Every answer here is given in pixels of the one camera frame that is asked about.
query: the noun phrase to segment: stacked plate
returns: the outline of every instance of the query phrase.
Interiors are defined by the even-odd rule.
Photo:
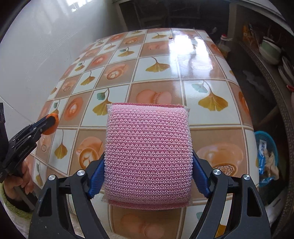
[[[293,86],[294,81],[294,67],[291,62],[286,58],[282,57],[283,65],[278,67],[279,73],[286,85]]]
[[[273,41],[263,39],[259,45],[259,52],[269,64],[279,64],[282,50]]]

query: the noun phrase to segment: human hand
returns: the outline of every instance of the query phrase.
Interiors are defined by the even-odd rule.
[[[29,167],[26,161],[22,162],[21,171],[24,174],[22,178],[13,175],[8,175],[4,180],[4,190],[6,195],[16,201],[21,201],[21,197],[14,190],[14,187],[21,186],[26,194],[29,194],[34,189],[34,183],[30,175]]]

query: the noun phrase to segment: table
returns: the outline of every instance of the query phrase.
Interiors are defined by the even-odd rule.
[[[57,131],[42,135],[26,159],[34,182],[86,168],[104,151],[106,104],[182,104],[190,108],[193,148],[213,167],[259,182],[257,147],[249,110],[233,72],[205,31],[161,28],[96,40],[65,71],[41,110],[59,115]],[[192,183],[191,205],[170,210],[119,208],[92,200],[105,230],[128,238],[188,238],[206,204]],[[230,211],[227,196],[218,233]],[[72,199],[70,210],[74,213]]]

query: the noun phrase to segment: bottle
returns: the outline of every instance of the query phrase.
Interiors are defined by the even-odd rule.
[[[228,53],[231,51],[231,49],[226,45],[226,42],[230,40],[231,39],[228,39],[226,34],[222,34],[220,37],[220,41],[217,44],[218,49],[223,54],[223,57],[225,59],[228,57]]]

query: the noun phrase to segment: metal screw head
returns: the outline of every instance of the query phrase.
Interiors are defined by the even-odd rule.
[[[85,171],[81,169],[81,170],[77,171],[76,174],[79,176],[83,176],[85,174]]]
[[[221,171],[220,171],[219,169],[214,169],[214,170],[213,170],[213,173],[214,173],[215,175],[220,175],[220,174],[221,174]]]
[[[55,179],[55,175],[54,175],[54,174],[51,174],[51,175],[48,177],[48,179],[49,179],[50,181],[54,180],[54,179]]]
[[[250,180],[250,176],[249,176],[248,174],[244,174],[244,175],[243,175],[243,178],[244,178],[245,180]]]

